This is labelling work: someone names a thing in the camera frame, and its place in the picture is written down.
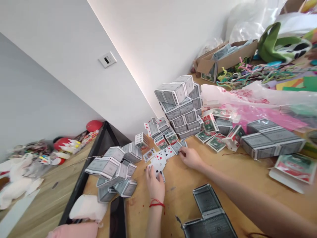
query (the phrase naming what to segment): green bag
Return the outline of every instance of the green bag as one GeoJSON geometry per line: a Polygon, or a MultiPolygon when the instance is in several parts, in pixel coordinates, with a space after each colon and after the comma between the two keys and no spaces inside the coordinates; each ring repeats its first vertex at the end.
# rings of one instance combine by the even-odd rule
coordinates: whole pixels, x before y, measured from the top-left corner
{"type": "Polygon", "coordinates": [[[312,48],[312,44],[295,36],[277,38],[281,23],[267,27],[258,44],[258,54],[265,62],[283,61],[289,63],[312,48]]]}

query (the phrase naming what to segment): red balloon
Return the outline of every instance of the red balloon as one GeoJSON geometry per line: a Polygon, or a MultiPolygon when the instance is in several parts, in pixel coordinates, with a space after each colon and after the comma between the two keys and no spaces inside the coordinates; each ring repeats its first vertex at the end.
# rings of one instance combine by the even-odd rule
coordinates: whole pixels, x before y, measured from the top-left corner
{"type": "Polygon", "coordinates": [[[65,146],[63,143],[65,144],[68,144],[70,143],[70,141],[68,140],[70,138],[61,138],[61,139],[58,139],[55,143],[54,143],[54,149],[55,150],[61,150],[60,146],[65,146]]]}
{"type": "Polygon", "coordinates": [[[102,127],[102,122],[93,120],[87,123],[86,129],[89,132],[94,132],[96,130],[99,130],[102,127]]]}

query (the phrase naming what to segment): wall switch plate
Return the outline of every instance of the wall switch plate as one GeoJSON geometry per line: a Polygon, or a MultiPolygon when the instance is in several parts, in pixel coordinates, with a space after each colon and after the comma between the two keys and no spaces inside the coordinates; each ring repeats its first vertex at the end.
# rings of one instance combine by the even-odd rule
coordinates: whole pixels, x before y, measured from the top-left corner
{"type": "Polygon", "coordinates": [[[105,68],[117,62],[111,51],[100,57],[98,60],[105,68]]]}

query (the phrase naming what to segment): white wall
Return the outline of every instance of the white wall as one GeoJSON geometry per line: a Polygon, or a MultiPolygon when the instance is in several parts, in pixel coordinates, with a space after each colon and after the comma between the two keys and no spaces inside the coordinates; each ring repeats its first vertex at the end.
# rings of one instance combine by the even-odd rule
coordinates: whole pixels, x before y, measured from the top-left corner
{"type": "Polygon", "coordinates": [[[129,139],[145,132],[155,114],[87,0],[2,0],[0,32],[129,139]]]}
{"type": "Polygon", "coordinates": [[[225,37],[230,10],[243,0],[88,0],[157,115],[154,89],[187,74],[205,42],[225,37]]]}
{"type": "Polygon", "coordinates": [[[0,33],[0,161],[19,144],[76,136],[103,120],[0,33]]]}

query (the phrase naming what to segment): red string bracelet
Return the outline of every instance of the red string bracelet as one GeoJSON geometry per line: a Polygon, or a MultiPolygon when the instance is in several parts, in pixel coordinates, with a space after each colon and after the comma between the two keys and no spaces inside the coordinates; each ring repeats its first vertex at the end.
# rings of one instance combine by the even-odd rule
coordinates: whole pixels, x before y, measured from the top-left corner
{"type": "Polygon", "coordinates": [[[165,205],[163,204],[163,203],[161,203],[159,200],[157,200],[157,199],[154,199],[154,198],[151,198],[152,199],[152,201],[151,201],[151,204],[150,204],[150,206],[149,207],[152,207],[152,206],[162,206],[162,207],[164,207],[164,215],[165,215],[165,205]]]}

